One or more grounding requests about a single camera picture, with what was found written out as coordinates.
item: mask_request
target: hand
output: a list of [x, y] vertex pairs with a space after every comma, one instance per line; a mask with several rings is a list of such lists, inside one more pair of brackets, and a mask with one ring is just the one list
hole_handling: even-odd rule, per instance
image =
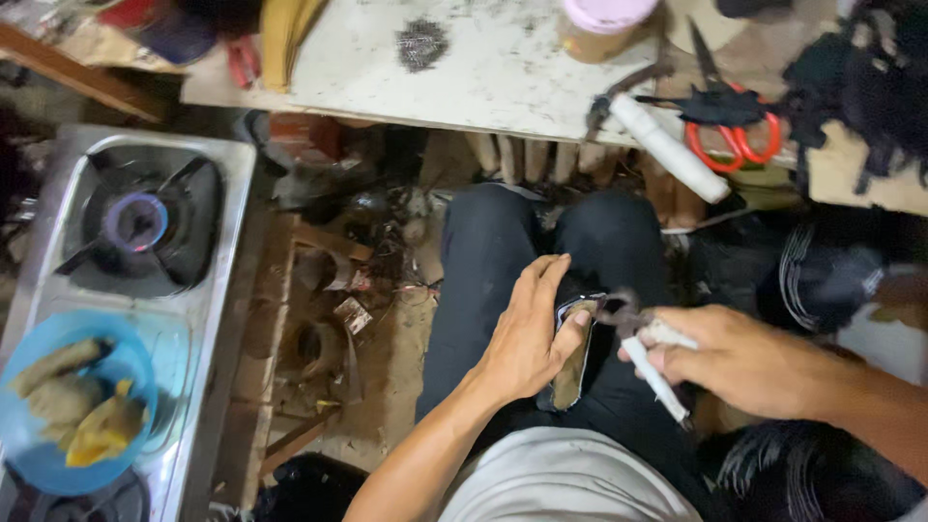
[[[672, 384], [691, 381], [732, 406], [776, 419], [826, 420], [853, 395], [864, 371], [786, 332], [729, 308], [656, 308], [654, 314], [699, 343], [698, 350], [642, 343], [648, 359]], [[619, 350], [619, 359], [628, 355]]]
[[542, 255], [522, 271], [490, 346], [471, 370], [502, 406], [538, 393], [583, 342], [589, 312], [569, 317], [554, 336], [554, 298], [571, 265], [568, 254]]

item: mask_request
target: food in bowl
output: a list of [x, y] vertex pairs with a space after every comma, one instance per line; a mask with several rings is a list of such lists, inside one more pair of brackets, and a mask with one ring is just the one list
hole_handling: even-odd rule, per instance
[[105, 357], [106, 343], [97, 339], [63, 346], [35, 361], [9, 386], [29, 401], [30, 414], [47, 422], [40, 435], [66, 452], [65, 465], [85, 467], [118, 457], [138, 436], [145, 407], [129, 397], [132, 381], [121, 380], [115, 394], [103, 400], [102, 383], [78, 373]]

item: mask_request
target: knee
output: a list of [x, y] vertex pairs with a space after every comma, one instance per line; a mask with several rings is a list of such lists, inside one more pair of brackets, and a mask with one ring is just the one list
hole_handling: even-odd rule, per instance
[[591, 229], [617, 227], [660, 228], [651, 202], [616, 190], [590, 194], [572, 212]]
[[484, 183], [461, 191], [448, 205], [447, 218], [469, 222], [506, 223], [522, 221], [532, 214], [528, 200], [512, 190]]

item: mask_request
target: black pants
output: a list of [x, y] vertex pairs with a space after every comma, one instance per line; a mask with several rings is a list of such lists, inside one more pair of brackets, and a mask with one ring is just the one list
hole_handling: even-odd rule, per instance
[[[569, 253], [571, 272], [603, 290], [630, 287], [645, 307], [670, 304], [664, 245], [651, 204], [618, 192], [598, 192], [564, 212], [545, 241], [528, 200], [497, 185], [460, 193], [448, 207], [442, 238], [445, 281], [432, 322], [416, 421], [444, 400], [473, 368], [490, 342], [522, 269], [544, 244]], [[563, 413], [549, 413], [523, 399], [501, 410], [471, 454], [508, 433], [533, 426], [597, 431], [657, 469], [706, 520], [717, 519], [697, 471], [694, 446], [634, 367], [615, 356], [609, 327], [593, 332], [585, 392]]]

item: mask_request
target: man's left hand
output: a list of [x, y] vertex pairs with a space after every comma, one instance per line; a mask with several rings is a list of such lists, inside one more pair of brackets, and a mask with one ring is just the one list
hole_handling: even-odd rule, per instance
[[501, 403], [528, 398], [561, 370], [580, 346], [589, 312], [574, 313], [554, 335], [554, 299], [571, 257], [542, 255], [522, 271], [490, 346], [471, 371]]

